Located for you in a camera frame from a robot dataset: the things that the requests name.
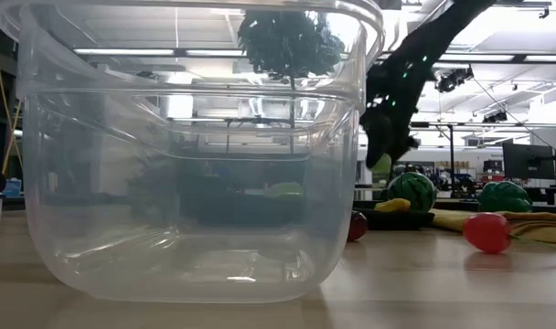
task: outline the toy watermelon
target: toy watermelon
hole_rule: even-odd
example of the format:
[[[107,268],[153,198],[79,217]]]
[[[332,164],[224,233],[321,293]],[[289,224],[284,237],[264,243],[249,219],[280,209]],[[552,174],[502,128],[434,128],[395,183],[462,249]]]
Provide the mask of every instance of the toy watermelon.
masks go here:
[[[532,211],[532,200],[522,187],[512,182],[490,184],[487,184],[477,196],[480,212],[524,213]]]
[[[428,177],[418,173],[404,173],[391,181],[388,199],[410,201],[410,210],[429,211],[436,201],[436,188]]]

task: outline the black cable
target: black cable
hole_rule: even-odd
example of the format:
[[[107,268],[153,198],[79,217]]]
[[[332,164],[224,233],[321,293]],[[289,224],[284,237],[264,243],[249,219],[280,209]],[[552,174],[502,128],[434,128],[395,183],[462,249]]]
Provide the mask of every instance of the black cable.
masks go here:
[[[533,132],[530,128],[528,128],[523,122],[521,122],[520,120],[516,119],[515,116],[512,115],[512,113],[510,113],[508,110],[506,110],[506,108],[499,103],[499,101],[496,101],[496,99],[489,93],[489,91],[487,91],[487,89],[481,85],[481,83],[479,83],[479,81],[477,81],[477,79],[475,77],[473,77],[473,81],[476,82],[476,84],[479,86],[479,88],[481,88],[481,90],[487,94],[487,96],[489,96],[489,98],[494,101],[497,106],[499,106],[501,108],[501,110],[503,110],[505,113],[507,113],[512,119],[514,119],[515,122],[517,122],[521,127],[523,127],[524,129],[526,129],[528,131],[528,133],[534,135],[534,137],[538,138],[539,140],[541,140],[543,143],[547,144],[548,146],[550,146],[555,152],[556,152],[556,148],[552,145],[550,145],[549,143],[547,143],[545,140],[543,140],[542,138],[540,138],[540,136],[538,136],[535,132]]]

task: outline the wooden table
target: wooden table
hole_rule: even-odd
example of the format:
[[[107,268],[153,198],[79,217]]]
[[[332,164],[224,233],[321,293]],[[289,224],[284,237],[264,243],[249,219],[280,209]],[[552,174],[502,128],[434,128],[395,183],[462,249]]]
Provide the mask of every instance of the wooden table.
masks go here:
[[[41,263],[22,213],[0,222],[0,329],[556,328],[556,251],[476,252],[458,235],[372,232],[348,244],[320,288],[291,302],[96,300]]]

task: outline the red plastic fruit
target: red plastic fruit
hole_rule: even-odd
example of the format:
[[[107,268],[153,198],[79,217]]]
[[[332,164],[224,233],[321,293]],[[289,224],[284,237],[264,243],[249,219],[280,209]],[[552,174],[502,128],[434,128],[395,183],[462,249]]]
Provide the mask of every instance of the red plastic fruit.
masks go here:
[[[467,241],[491,254],[498,254],[509,247],[509,232],[508,220],[499,214],[475,214],[463,225],[463,235]]]
[[[349,221],[349,232],[347,234],[347,242],[360,239],[368,232],[368,220],[362,213],[358,211],[351,212],[351,220]]]

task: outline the green object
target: green object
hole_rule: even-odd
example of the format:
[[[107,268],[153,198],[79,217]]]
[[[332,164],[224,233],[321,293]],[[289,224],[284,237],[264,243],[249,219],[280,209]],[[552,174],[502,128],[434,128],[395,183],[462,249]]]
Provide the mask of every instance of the green object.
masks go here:
[[[436,188],[428,177],[418,173],[404,173],[391,181],[388,199],[410,201],[410,210],[429,211],[436,201]]]
[[[266,197],[299,198],[305,194],[303,187],[295,182],[278,183],[270,186],[265,192]]]
[[[480,212],[532,212],[532,200],[528,193],[512,182],[501,182],[487,184],[479,196]]]
[[[388,174],[391,168],[391,158],[388,154],[384,154],[378,160],[376,165],[371,168],[371,172],[374,174]]]
[[[491,195],[496,186],[496,182],[489,182],[485,186],[483,186],[483,190],[481,190],[481,192],[479,192],[479,194],[477,195],[477,201],[481,203],[482,200],[485,200],[488,196]]]

